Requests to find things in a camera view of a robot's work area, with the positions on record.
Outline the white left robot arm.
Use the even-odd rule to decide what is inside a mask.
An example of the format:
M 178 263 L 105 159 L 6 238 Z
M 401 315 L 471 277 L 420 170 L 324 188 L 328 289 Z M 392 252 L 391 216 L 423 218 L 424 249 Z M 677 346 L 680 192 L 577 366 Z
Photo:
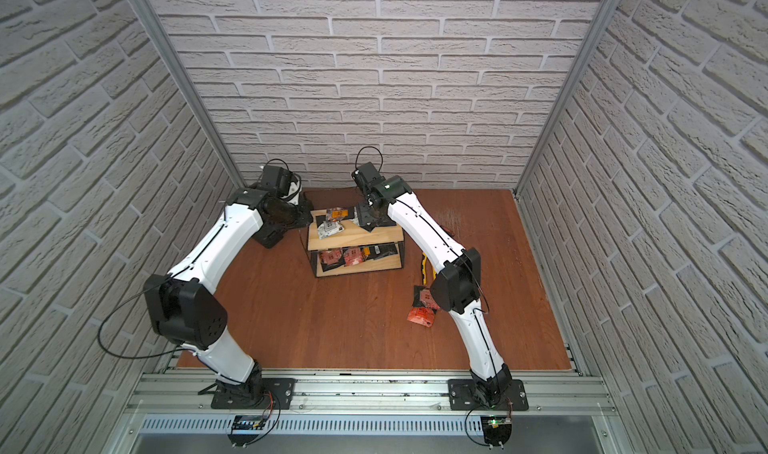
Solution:
M 230 334 L 226 309 L 214 297 L 230 263 L 249 240 L 272 248 L 287 230 L 312 222 L 312 204 L 301 188 L 284 198 L 258 188 L 238 189 L 216 224 L 182 261 L 153 274 L 143 294 L 153 331 L 190 350 L 217 381 L 243 386 L 258 375 L 257 362 Z

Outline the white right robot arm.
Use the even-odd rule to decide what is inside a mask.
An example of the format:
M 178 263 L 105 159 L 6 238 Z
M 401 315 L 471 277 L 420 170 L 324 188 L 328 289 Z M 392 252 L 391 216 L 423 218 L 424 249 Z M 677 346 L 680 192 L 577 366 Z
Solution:
M 352 178 L 374 214 L 385 213 L 427 255 L 436 270 L 430 294 L 457 326 L 469 357 L 474 397 L 487 407 L 499 404 L 512 376 L 485 322 L 479 252 L 454 240 L 401 177 L 386 179 L 368 163 L 354 170 Z

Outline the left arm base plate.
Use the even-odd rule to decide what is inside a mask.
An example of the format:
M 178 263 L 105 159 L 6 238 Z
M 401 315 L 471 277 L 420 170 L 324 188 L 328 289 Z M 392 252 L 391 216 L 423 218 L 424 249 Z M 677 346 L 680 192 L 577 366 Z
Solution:
M 289 409 L 296 384 L 295 378 L 259 378 L 245 384 L 229 384 L 217 380 L 211 401 L 212 409 Z

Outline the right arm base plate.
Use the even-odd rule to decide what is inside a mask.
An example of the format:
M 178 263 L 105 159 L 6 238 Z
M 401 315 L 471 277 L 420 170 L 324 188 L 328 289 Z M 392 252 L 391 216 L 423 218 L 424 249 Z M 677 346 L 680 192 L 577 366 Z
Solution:
M 493 410 L 514 413 L 529 410 L 529 403 L 524 384 L 519 379 L 502 381 L 498 385 L 492 381 L 487 388 L 482 388 L 471 379 L 449 379 L 447 381 L 448 400 L 452 411 Z

